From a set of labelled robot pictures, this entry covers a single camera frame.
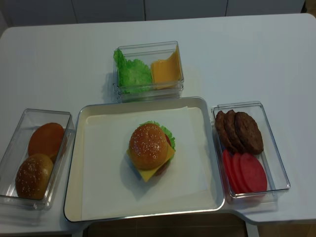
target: tray rim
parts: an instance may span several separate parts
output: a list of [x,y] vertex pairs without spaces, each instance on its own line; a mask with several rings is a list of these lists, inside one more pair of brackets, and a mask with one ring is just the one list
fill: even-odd
[[[182,97],[182,98],[172,98],[172,99],[160,99],[160,100],[150,100],[150,101],[140,101],[140,102],[130,102],[128,104],[144,104],[144,103],[158,103],[158,102],[166,102],[166,101],[171,101],[171,100],[189,100],[189,99],[198,99],[200,100],[205,106],[206,106],[206,111],[204,111],[205,113],[207,113],[208,115],[208,121],[210,122],[210,127],[212,129],[212,124],[211,124],[211,118],[210,115],[208,113],[208,109],[209,107],[207,106],[207,102],[199,97],[199,96],[192,96],[192,97]],[[76,136],[74,139],[74,143],[73,143],[73,152],[75,149],[75,144],[76,144],[76,138],[77,138],[77,129],[78,129],[78,123],[79,123],[79,118],[80,115],[82,114],[82,112],[89,107],[93,107],[93,106],[107,106],[107,105],[122,105],[125,103],[107,103],[107,104],[93,104],[93,105],[87,105],[84,106],[77,117],[77,123],[76,123]],[[67,199],[67,192],[68,192],[68,185],[69,185],[69,177],[70,177],[70,171],[71,171],[71,167],[72,167],[72,162],[73,162],[73,153],[72,153],[72,157],[71,157],[71,161],[70,161],[70,165],[69,165],[69,171],[68,171],[68,179],[67,179],[67,186],[66,186],[66,192],[65,192],[65,199],[64,199],[64,207],[63,207],[63,213],[65,216],[65,219],[71,223],[83,223],[83,222],[87,222],[87,221],[112,221],[112,220],[122,220],[122,219],[131,219],[131,218],[140,218],[140,217],[151,217],[151,216],[164,216],[164,215],[175,215],[175,214],[193,214],[193,213],[204,213],[204,212],[213,212],[213,211],[218,211],[220,210],[224,204],[225,204],[225,190],[224,190],[224,184],[223,184],[223,179],[222,179],[222,175],[221,175],[221,169],[220,169],[220,163],[219,163],[219,159],[217,156],[217,152],[216,152],[216,147],[214,147],[215,149],[215,154],[216,154],[216,162],[217,162],[217,168],[219,171],[219,180],[221,181],[221,191],[223,194],[223,200],[221,201],[220,205],[215,208],[215,209],[200,209],[200,210],[190,210],[190,211],[172,211],[172,212],[163,212],[163,213],[154,213],[154,214],[143,214],[143,215],[130,215],[130,216],[125,216],[125,217],[114,217],[114,218],[103,218],[103,219],[92,219],[92,220],[80,220],[80,221],[72,221],[70,220],[65,212],[65,206],[66,206],[66,199]]]

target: container rim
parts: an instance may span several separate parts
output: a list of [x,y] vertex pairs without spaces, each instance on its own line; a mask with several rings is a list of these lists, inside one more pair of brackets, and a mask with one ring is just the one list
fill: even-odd
[[[60,154],[61,154],[61,151],[62,151],[62,147],[64,147],[65,145],[65,140],[66,140],[66,131],[69,129],[69,126],[70,126],[70,121],[72,119],[72,115],[70,112],[64,112],[64,111],[53,111],[53,110],[39,110],[39,109],[25,109],[22,113],[22,116],[14,130],[14,133],[10,139],[10,142],[4,152],[4,155],[1,159],[1,162],[0,162],[0,166],[2,165],[6,165],[6,162],[7,160],[4,159],[8,153],[10,152],[10,146],[11,144],[13,143],[13,138],[16,136],[16,134],[18,133],[18,128],[21,126],[21,123],[26,115],[27,112],[37,112],[37,113],[49,113],[49,114],[64,114],[64,115],[68,115],[69,118],[68,118],[68,121],[67,121],[67,126],[64,130],[64,135],[63,135],[63,140],[62,140],[62,143],[61,143],[61,146],[59,148],[59,151],[58,151],[58,154],[56,156],[56,160],[55,160],[55,163],[57,163],[60,159]],[[49,188],[50,186],[52,185],[52,177],[53,177],[53,174],[55,172],[55,165],[53,166],[53,169],[52,169],[52,172],[50,174],[50,177],[49,177],[49,181],[48,181],[48,184],[47,184],[47,187],[46,187],[46,191],[45,191],[45,194],[44,194],[44,197],[42,199],[31,199],[31,198],[22,198],[22,197],[13,197],[13,196],[7,196],[7,195],[0,195],[0,198],[8,198],[8,199],[14,199],[14,200],[21,200],[21,201],[35,201],[36,203],[41,203],[41,204],[45,204],[46,202],[46,199],[47,199],[47,196],[48,196],[48,193],[49,193]]]
[[[263,191],[263,192],[235,194],[232,191],[231,186],[228,185],[229,193],[230,193],[230,196],[232,198],[248,198],[248,197],[262,196],[262,195],[266,195],[266,194],[276,194],[276,193],[281,193],[281,192],[287,192],[287,191],[289,191],[289,189],[291,187],[290,181],[289,181],[289,179],[287,177],[287,174],[286,174],[286,171],[285,171],[285,168],[284,168],[281,156],[280,156],[280,153],[279,153],[278,148],[277,148],[276,141],[275,141],[274,136],[272,134],[272,131],[271,131],[271,128],[270,128],[270,124],[269,124],[269,121],[268,121],[268,118],[267,118],[267,115],[266,115],[266,112],[265,112],[264,107],[263,107],[263,105],[262,105],[262,103],[260,101],[249,101],[249,102],[238,102],[238,103],[230,103],[230,104],[221,104],[221,105],[213,106],[211,108],[211,113],[212,113],[213,119],[215,121],[216,116],[215,116],[214,112],[217,111],[217,110],[233,109],[233,108],[240,108],[240,107],[252,107],[252,106],[259,106],[262,109],[262,112],[263,112],[263,115],[264,115],[264,118],[265,118],[265,121],[266,121],[266,125],[267,125],[267,128],[269,130],[269,134],[271,136],[271,140],[272,140],[272,143],[273,143],[275,151],[276,151],[276,156],[277,156],[278,161],[280,163],[281,170],[283,172],[283,175],[284,175],[284,178],[285,178],[285,181],[286,181],[286,184],[287,184],[287,188],[274,189],[274,190],[268,190],[268,191]],[[219,135],[218,135],[217,131],[216,131],[216,137],[217,137],[217,142],[218,142],[218,144],[220,146],[221,141],[219,139]],[[221,148],[219,148],[219,150],[220,150],[220,157],[218,157],[218,159],[222,160],[223,159],[223,151],[222,151]],[[224,173],[224,176],[226,178],[227,184],[229,184],[228,177],[227,177],[226,173]]]
[[119,86],[119,71],[116,65],[116,62],[114,60],[114,83],[113,86],[116,90],[124,90],[124,89],[138,89],[138,88],[150,88],[153,86],[173,86],[177,84],[183,84],[184,77],[183,77],[183,71],[182,71],[182,63],[181,63],[181,55],[180,55],[180,48],[177,41],[167,41],[167,42],[159,42],[159,43],[147,43],[147,44],[136,44],[136,45],[128,45],[128,46],[119,46],[117,49],[135,49],[135,48],[150,48],[155,46],[164,46],[164,45],[172,45],[175,44],[176,47],[178,47],[178,53],[179,53],[179,63],[180,63],[180,72],[181,72],[181,79],[176,81],[169,81],[169,82],[159,82],[159,83],[150,83],[150,84],[142,84],[142,85],[132,85],[132,86]]

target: white wall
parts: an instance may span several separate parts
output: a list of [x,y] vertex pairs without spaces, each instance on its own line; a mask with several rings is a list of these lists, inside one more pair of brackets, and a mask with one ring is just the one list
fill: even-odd
[[145,0],[146,20],[225,16],[227,0]]
[[1,0],[13,26],[74,24],[71,0]]
[[228,0],[226,16],[300,13],[304,0]]
[[72,0],[78,23],[143,21],[143,0]]
[[0,37],[2,36],[3,32],[8,28],[8,25],[0,11]]

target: clear plastic container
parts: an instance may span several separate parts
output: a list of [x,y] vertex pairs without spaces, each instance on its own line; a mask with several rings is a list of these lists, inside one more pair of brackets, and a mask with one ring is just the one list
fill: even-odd
[[[121,46],[118,49],[122,51],[127,60],[139,59],[150,67],[154,61],[168,59],[173,52],[175,52],[177,49],[179,50],[179,47],[178,42],[171,41],[163,43]],[[114,61],[114,92],[117,100],[119,102],[131,102],[180,97],[182,94],[184,82],[180,50],[179,60],[181,73],[180,80],[136,86],[119,86],[119,74]],[[143,91],[139,93],[127,93],[128,91],[137,89],[142,89]]]
[[211,113],[213,114],[212,121],[215,121],[216,115],[219,111],[226,113],[229,110],[234,110],[235,112],[246,112],[257,122],[258,128],[262,134],[264,150],[261,154],[256,155],[256,158],[260,161],[262,167],[264,168],[267,176],[268,188],[265,192],[245,194],[234,193],[233,189],[229,185],[228,177],[223,166],[222,152],[225,150],[225,147],[219,139],[214,123],[212,123],[214,145],[216,148],[217,157],[221,164],[221,172],[224,174],[222,175],[223,181],[225,181],[225,186],[228,193],[226,196],[227,201],[238,203],[243,201],[276,201],[280,194],[290,189],[290,182],[287,178],[282,159],[278,152],[277,145],[262,104],[260,102],[246,102],[218,105],[211,109]]
[[[50,122],[60,124],[65,132],[44,198],[41,200],[20,198],[15,189],[15,176],[22,162],[28,157],[29,140],[38,127]],[[49,209],[62,174],[64,157],[71,152],[74,137],[75,129],[70,113],[26,109],[0,163],[0,203],[36,210]]]

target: white table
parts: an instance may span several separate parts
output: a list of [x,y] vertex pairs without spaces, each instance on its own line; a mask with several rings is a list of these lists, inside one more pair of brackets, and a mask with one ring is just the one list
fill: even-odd
[[[210,107],[263,103],[291,182],[277,204],[225,208],[251,223],[316,219],[316,20],[307,14],[8,29],[0,39],[0,157],[25,108],[69,111],[76,123],[82,107],[113,102],[116,47],[171,40],[180,46],[183,96],[201,96]],[[31,212],[0,206],[1,234],[85,227],[64,219],[69,163],[52,209],[37,224],[12,214]]]

